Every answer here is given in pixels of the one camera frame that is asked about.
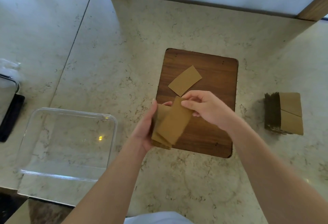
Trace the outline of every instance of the person's left hand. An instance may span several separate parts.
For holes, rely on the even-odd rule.
[[[163,103],[163,105],[171,106],[172,102],[165,102]],[[135,127],[130,136],[130,139],[135,140],[136,142],[141,142],[146,152],[148,152],[153,147],[151,143],[151,134],[149,133],[149,131],[150,126],[152,124],[152,117],[154,116],[156,110],[157,102],[156,100],[153,100],[150,109],[138,122],[137,126]]]

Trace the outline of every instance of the person's right arm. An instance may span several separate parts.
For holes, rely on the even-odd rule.
[[[260,136],[208,91],[189,91],[182,106],[231,137],[269,224],[328,223],[328,202],[275,156]]]

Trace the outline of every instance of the marble countertop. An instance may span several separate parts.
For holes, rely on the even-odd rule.
[[[89,0],[0,0],[0,58],[20,62],[19,119],[0,143],[0,187],[18,189],[16,155],[27,121],[50,105]]]
[[[51,107],[112,114],[115,152],[155,98],[167,48],[239,61],[236,113],[328,199],[328,23],[164,0],[90,0]],[[266,92],[301,94],[304,136],[264,130]],[[76,205],[91,182],[25,175],[19,193]],[[128,215],[177,211],[195,223],[266,223],[234,152],[229,159],[154,148]]]

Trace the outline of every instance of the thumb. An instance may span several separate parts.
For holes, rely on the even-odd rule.
[[[185,108],[189,108],[189,109],[192,109],[192,110],[195,110],[195,111],[199,112],[201,103],[195,102],[195,101],[186,100],[186,101],[182,101],[181,102],[181,105],[183,107],[185,107]]]

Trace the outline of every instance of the transparent plastic lid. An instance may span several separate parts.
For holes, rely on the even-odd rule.
[[[108,166],[117,132],[109,114],[39,108],[19,147],[21,173],[97,181]]]

